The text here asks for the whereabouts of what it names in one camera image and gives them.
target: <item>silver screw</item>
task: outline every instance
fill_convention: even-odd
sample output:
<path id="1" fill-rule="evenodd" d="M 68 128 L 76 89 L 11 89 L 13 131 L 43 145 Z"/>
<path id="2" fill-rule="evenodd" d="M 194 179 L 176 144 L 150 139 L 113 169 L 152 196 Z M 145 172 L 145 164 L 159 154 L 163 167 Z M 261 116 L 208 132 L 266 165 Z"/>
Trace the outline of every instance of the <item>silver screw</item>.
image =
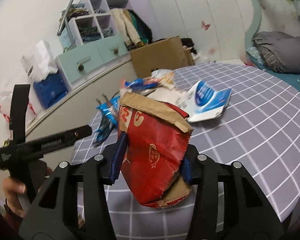
<path id="1" fill-rule="evenodd" d="M 60 167 L 60 168 L 65 168 L 66 166 L 68 166 L 68 163 L 67 163 L 67 162 L 61 162 L 61 163 L 59 164 L 59 167 Z"/>
<path id="2" fill-rule="evenodd" d="M 199 161 L 202 161 L 202 162 L 207 159 L 206 155 L 204 155 L 204 154 L 199 154 L 197 158 Z"/>
<path id="3" fill-rule="evenodd" d="M 234 166 L 235 168 L 237 168 L 237 169 L 240 169 L 240 168 L 242 167 L 242 164 L 239 163 L 239 162 L 234 162 L 234 163 L 233 163 L 233 166 Z"/>
<path id="4" fill-rule="evenodd" d="M 102 154 L 97 154 L 97 155 L 95 155 L 94 159 L 96 161 L 101 161 L 101 160 L 103 160 L 103 155 Z"/>

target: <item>red paper bag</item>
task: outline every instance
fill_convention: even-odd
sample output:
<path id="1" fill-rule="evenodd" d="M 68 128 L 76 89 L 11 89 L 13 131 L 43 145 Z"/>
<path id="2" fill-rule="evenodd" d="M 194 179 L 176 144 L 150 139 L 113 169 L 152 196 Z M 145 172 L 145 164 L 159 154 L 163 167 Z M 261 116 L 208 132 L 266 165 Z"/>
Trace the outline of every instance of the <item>red paper bag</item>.
<path id="1" fill-rule="evenodd" d="M 186 115 L 176 106 L 133 93 L 120 100 L 119 129 L 129 138 L 121 171 L 141 205 L 165 207 L 190 193 L 178 173 L 192 132 Z"/>

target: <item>teal bedding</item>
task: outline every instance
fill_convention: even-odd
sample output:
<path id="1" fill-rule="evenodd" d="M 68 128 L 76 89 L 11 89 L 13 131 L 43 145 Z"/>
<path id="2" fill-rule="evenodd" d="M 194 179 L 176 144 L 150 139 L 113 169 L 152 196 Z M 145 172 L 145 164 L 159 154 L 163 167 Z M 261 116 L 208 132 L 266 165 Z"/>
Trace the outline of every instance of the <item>teal bedding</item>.
<path id="1" fill-rule="evenodd" d="M 298 74 L 285 74 L 285 73 L 277 73 L 272 70 L 268 70 L 264 65 L 258 63 L 256 59 L 250 56 L 250 60 L 259 68 L 262 69 L 271 75 L 285 81 L 289 85 L 293 86 L 296 90 L 300 92 L 300 75 Z"/>

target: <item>person's hand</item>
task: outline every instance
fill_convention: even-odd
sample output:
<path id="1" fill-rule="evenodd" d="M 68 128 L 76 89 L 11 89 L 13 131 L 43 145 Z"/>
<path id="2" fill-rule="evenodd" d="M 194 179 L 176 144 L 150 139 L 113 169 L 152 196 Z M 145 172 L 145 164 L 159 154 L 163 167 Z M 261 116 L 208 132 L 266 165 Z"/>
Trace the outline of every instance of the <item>person's hand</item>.
<path id="1" fill-rule="evenodd" d="M 47 168 L 46 175 L 48 176 L 51 173 L 52 169 Z M 26 193 L 26 185 L 23 184 L 20 180 L 8 177 L 3 180 L 2 190 L 7 199 L 8 207 L 13 213 L 23 218 L 26 214 L 20 205 L 18 195 Z"/>

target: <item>gray checkered tablecloth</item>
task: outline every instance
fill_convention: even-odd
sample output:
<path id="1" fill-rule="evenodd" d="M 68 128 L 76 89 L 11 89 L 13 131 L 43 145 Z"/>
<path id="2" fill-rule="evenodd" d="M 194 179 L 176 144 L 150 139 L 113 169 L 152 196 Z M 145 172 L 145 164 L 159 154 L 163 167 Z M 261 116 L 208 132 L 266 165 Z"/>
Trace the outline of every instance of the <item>gray checkered tablecloth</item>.
<path id="1" fill-rule="evenodd" d="M 219 163 L 240 161 L 283 221 L 300 196 L 300 93 L 269 73 L 245 65 L 211 63 L 174 73 L 179 89 L 188 90 L 201 79 L 216 90 L 232 89 L 230 103 L 220 118 L 191 124 L 190 143 Z M 93 118 L 93 130 L 100 120 L 101 114 Z M 116 134 L 114 131 L 97 148 L 92 147 L 95 134 L 78 141 L 72 164 L 102 153 L 106 145 L 116 141 Z M 122 174 L 113 186 L 105 186 L 105 191 L 118 239 L 186 238 L 195 187 L 181 203 L 158 210 L 139 205 Z M 220 183 L 217 230 L 223 228 L 223 201 Z M 78 210 L 84 215 L 81 187 Z"/>

